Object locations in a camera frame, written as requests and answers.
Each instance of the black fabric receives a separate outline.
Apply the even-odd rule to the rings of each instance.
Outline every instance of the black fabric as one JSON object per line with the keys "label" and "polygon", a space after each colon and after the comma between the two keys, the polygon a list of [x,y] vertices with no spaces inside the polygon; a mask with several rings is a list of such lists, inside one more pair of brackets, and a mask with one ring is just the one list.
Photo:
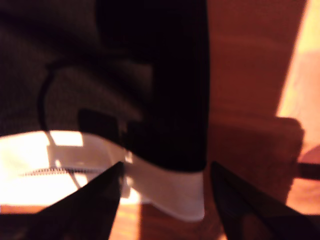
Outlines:
{"label": "black fabric", "polygon": [[36,214],[1,214],[1,240],[108,239],[120,202],[124,165]]}
{"label": "black fabric", "polygon": [[1,1],[0,136],[83,131],[201,171],[208,38],[205,0]]}
{"label": "black fabric", "polygon": [[214,200],[229,240],[320,238],[319,217],[302,215],[228,171],[211,165]]}

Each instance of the white fabric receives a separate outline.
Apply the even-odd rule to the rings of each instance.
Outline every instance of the white fabric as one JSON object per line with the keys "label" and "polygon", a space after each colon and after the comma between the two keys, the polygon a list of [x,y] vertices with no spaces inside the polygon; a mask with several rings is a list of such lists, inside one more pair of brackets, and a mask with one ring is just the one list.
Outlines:
{"label": "white fabric", "polygon": [[[48,206],[84,186],[115,163],[125,162],[120,204],[151,202],[184,221],[204,217],[203,174],[162,169],[96,135],[51,131],[0,137],[0,205]],[[96,173],[22,176],[37,169],[64,167]]]}

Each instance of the wooden floor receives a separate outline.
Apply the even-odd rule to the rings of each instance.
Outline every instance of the wooden floor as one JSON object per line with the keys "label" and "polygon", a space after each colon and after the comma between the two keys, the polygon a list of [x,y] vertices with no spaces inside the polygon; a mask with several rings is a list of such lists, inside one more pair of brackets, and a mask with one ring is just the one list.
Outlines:
{"label": "wooden floor", "polygon": [[320,214],[320,178],[300,171],[302,163],[308,173],[320,164],[320,2],[208,0],[208,15],[205,218],[186,223],[149,204],[122,205],[112,240],[225,239],[209,181],[212,161],[302,213]]}

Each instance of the dark gray fabric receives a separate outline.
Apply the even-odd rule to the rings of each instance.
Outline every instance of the dark gray fabric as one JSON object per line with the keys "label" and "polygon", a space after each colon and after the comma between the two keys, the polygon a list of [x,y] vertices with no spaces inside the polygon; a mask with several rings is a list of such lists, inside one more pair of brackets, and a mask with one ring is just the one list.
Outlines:
{"label": "dark gray fabric", "polygon": [[1,1],[0,136],[88,132],[201,171],[208,45],[203,0]]}

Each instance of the zipper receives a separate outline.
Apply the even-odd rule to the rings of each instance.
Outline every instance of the zipper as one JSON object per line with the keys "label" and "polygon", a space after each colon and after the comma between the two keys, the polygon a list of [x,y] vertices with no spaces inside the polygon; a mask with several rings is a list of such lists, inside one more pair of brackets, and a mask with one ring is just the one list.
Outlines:
{"label": "zipper", "polygon": [[101,174],[101,170],[72,167],[47,167],[20,174],[20,177],[56,175],[56,174]]}

